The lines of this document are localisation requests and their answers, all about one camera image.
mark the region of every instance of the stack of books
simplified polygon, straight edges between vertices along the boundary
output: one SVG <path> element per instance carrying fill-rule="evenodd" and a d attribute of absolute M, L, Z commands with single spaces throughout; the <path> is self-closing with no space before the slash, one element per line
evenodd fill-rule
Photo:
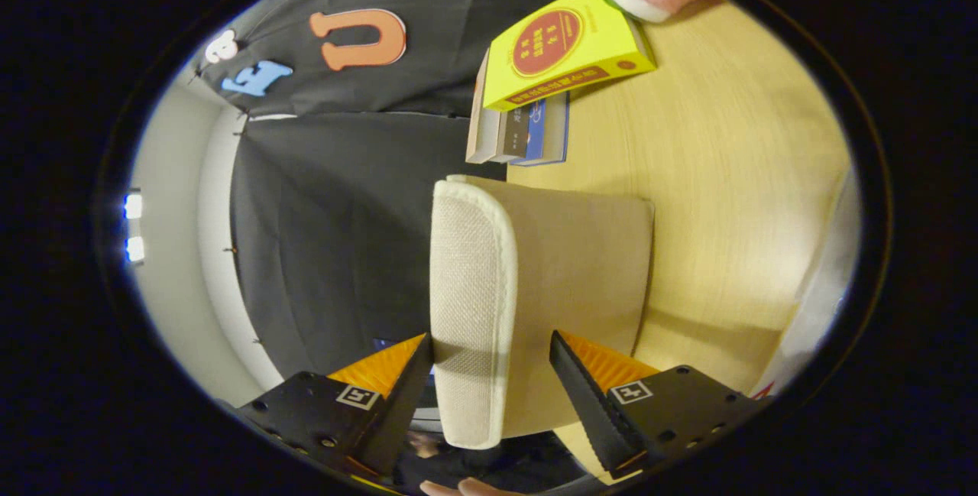
<path fill-rule="evenodd" d="M 656 68 L 640 27 L 604 0 L 558 0 L 493 40 L 475 82 L 465 161 L 567 158 L 568 92 Z"/>

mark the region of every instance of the ceiling light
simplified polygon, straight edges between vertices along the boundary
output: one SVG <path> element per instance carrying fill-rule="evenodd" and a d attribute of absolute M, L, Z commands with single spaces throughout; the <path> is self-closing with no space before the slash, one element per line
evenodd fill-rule
<path fill-rule="evenodd" d="M 143 216 L 143 196 L 128 194 L 125 197 L 125 218 L 139 219 Z"/>
<path fill-rule="evenodd" d="M 129 261 L 142 261 L 144 254 L 143 237 L 133 237 L 125 241 L 125 252 Z"/>

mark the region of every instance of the chair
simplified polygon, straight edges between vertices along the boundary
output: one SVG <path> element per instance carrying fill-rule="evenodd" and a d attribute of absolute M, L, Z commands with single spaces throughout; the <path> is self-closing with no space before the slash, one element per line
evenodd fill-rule
<path fill-rule="evenodd" d="M 485 449 L 577 422 L 549 366 L 555 328 L 631 354 L 653 208 L 628 196 L 453 175 L 434 187 L 431 335 L 446 440 Z"/>

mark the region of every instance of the wooden table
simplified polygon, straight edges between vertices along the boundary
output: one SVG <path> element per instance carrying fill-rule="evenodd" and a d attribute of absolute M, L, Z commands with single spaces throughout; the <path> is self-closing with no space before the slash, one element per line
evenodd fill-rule
<path fill-rule="evenodd" d="M 653 201 L 633 356 L 747 392 L 792 321 L 849 169 L 845 140 L 805 68 L 733 5 L 702 0 L 643 28 L 658 69 L 572 92 L 567 161 L 507 179 Z M 559 434 L 593 468 L 579 424 Z"/>

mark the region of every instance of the hand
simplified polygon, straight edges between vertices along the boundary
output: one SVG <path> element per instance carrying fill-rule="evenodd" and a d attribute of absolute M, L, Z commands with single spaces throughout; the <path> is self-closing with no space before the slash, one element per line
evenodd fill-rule
<path fill-rule="evenodd" d="M 493 488 L 475 478 L 467 478 L 458 483 L 458 490 L 425 481 L 422 483 L 422 490 L 428 496 L 524 496 L 519 492 Z"/>

